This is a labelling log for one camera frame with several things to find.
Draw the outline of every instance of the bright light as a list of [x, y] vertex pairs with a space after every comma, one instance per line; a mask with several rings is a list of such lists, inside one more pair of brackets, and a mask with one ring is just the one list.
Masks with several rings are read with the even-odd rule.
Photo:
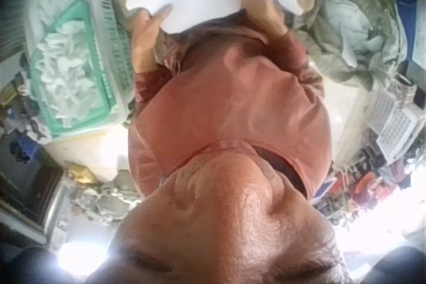
[[107, 259], [107, 248], [95, 243], [70, 242], [62, 245], [58, 259], [65, 271], [87, 277]]

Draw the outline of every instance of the sleeve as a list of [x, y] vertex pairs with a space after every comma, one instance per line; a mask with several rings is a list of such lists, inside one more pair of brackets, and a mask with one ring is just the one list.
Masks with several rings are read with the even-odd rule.
[[149, 196], [160, 185], [164, 172], [146, 138], [141, 134], [140, 125], [143, 121], [134, 117], [128, 128], [128, 163], [134, 184], [142, 198]]
[[267, 56], [278, 68], [294, 74], [302, 85], [324, 97], [322, 76], [310, 67], [308, 52], [294, 33], [289, 31], [271, 42], [267, 46]]
[[134, 73], [136, 102], [147, 105], [171, 78], [171, 72], [164, 66], [158, 66], [158, 69], [151, 72]]
[[134, 73], [134, 95], [138, 104], [128, 128], [128, 161], [135, 186], [142, 197], [155, 191], [163, 175], [160, 164], [141, 131], [143, 118], [140, 112], [161, 88], [172, 78], [163, 66], [145, 73]]

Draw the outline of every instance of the man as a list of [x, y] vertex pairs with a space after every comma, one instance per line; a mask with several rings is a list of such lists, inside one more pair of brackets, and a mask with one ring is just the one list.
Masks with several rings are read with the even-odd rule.
[[89, 283], [348, 282], [308, 202], [331, 162], [321, 77], [273, 0], [242, 4], [175, 36], [168, 68], [153, 52], [171, 8], [136, 18], [129, 158], [145, 199]]

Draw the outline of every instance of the blue object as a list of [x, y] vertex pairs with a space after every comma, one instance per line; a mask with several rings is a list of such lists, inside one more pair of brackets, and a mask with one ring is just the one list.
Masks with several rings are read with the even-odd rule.
[[407, 35], [407, 60], [413, 59], [417, 0], [397, 0], [398, 12]]
[[31, 162], [39, 150], [40, 144], [30, 139], [28, 136], [20, 136], [17, 139], [17, 142], [22, 151], [24, 151], [24, 153], [29, 157], [29, 161]]

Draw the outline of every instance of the red shirt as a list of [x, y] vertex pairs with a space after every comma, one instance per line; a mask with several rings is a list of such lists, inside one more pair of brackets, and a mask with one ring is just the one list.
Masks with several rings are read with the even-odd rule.
[[129, 161], [143, 196], [215, 142], [241, 140], [289, 163], [312, 198], [331, 131], [322, 78], [294, 34], [268, 43], [245, 27], [203, 27], [170, 47], [167, 65], [134, 76]]

